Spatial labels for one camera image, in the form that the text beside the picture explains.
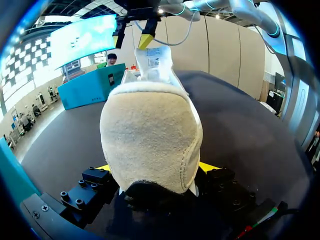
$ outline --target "display screen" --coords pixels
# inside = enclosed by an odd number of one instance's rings
[[[90,54],[114,49],[116,15],[91,17],[53,31],[50,36],[54,68]]]
[[[274,83],[274,88],[278,89],[280,91],[285,91],[286,90],[286,80],[285,77],[282,76],[279,73],[275,73],[275,83]]]

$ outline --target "screw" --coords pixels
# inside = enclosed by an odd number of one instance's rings
[[[93,189],[93,190],[95,190],[95,191],[96,191],[96,190],[97,190],[97,188],[98,188],[98,184],[96,184],[96,183],[92,183],[92,184],[91,184],[91,187],[92,187],[92,189]]]
[[[235,206],[238,206],[238,205],[240,205],[240,201],[239,200],[234,200],[232,204],[235,205]]]
[[[78,206],[79,209],[83,209],[84,206],[86,205],[82,199],[75,200],[75,204]]]
[[[85,183],[85,181],[84,181],[83,179],[79,180],[78,183],[79,183],[79,185],[80,185],[81,187],[86,186],[86,183]]]
[[[43,206],[41,207],[41,210],[44,211],[44,212],[48,211],[48,210],[49,210],[48,205],[43,205]]]
[[[69,199],[69,195],[68,195],[68,193],[66,191],[60,192],[60,196],[65,201]]]
[[[40,217],[40,214],[39,214],[37,211],[33,211],[32,217],[33,217],[34,219],[38,219],[38,218]]]

